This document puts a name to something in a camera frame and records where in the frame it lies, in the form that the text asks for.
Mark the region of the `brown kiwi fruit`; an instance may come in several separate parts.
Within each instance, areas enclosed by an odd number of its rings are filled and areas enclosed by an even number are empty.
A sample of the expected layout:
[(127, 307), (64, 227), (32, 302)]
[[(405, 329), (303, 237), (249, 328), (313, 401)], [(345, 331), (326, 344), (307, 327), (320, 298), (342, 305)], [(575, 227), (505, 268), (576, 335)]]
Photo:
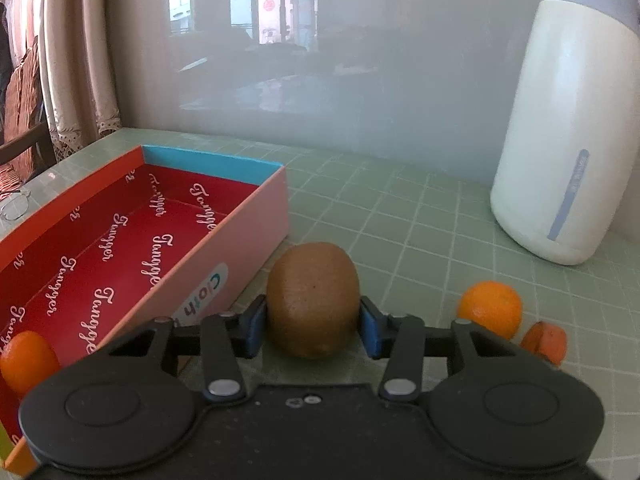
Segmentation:
[(274, 342), (296, 358), (333, 356), (356, 332), (359, 278), (340, 246), (315, 242), (288, 249), (269, 273), (266, 297)]

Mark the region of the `orange tangerine top of pile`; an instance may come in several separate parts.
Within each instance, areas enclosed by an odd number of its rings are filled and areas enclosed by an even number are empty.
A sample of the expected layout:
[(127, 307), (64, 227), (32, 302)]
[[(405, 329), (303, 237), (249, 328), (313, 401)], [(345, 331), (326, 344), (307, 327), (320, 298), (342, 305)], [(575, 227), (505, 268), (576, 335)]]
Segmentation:
[(461, 296), (457, 318), (472, 321), (510, 340), (521, 326), (523, 300), (507, 284), (496, 281), (478, 282)]

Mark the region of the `colourful cardboard box red inside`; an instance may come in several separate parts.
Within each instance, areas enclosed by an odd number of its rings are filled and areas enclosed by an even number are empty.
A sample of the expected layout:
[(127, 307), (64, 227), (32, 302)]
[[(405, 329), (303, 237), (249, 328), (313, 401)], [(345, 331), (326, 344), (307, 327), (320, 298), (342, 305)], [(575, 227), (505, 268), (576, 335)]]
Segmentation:
[(190, 438), (209, 401), (200, 324), (288, 232), (277, 162), (142, 145), (10, 222), (1, 355), (47, 339), (62, 368), (19, 398), (1, 375), (1, 463), (119, 474)]

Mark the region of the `small orange tangerine right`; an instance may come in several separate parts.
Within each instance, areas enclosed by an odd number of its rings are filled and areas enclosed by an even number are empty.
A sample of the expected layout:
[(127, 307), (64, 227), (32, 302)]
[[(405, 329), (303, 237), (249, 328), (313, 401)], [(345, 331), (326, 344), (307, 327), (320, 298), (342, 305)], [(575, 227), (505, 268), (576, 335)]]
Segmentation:
[(567, 334), (560, 326), (540, 321), (527, 331), (520, 346), (535, 356), (560, 366), (566, 357)]

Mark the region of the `orange tangerine in box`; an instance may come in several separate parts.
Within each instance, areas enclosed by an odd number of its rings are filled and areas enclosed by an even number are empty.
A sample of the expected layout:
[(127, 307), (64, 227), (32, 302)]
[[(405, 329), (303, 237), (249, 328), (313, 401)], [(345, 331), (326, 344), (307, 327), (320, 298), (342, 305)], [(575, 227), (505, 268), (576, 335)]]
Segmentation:
[(32, 330), (13, 337), (1, 356), (2, 378), (19, 398), (24, 398), (61, 368), (47, 339)]

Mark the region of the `white thermos jug blue lid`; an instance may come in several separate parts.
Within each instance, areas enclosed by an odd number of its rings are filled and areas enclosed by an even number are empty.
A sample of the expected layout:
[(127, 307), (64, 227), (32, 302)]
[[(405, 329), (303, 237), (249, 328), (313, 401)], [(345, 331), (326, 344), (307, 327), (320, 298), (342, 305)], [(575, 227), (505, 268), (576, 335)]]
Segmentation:
[(639, 149), (639, 0), (540, 0), (490, 192), (534, 255), (596, 252)]

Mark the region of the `beige lace curtain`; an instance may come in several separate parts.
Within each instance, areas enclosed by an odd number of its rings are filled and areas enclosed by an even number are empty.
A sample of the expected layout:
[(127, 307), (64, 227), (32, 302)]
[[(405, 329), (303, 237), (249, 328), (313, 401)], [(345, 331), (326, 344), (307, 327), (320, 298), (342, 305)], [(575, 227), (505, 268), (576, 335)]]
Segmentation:
[(12, 62), (32, 51), (55, 156), (122, 128), (107, 43), (105, 0), (1, 0)]

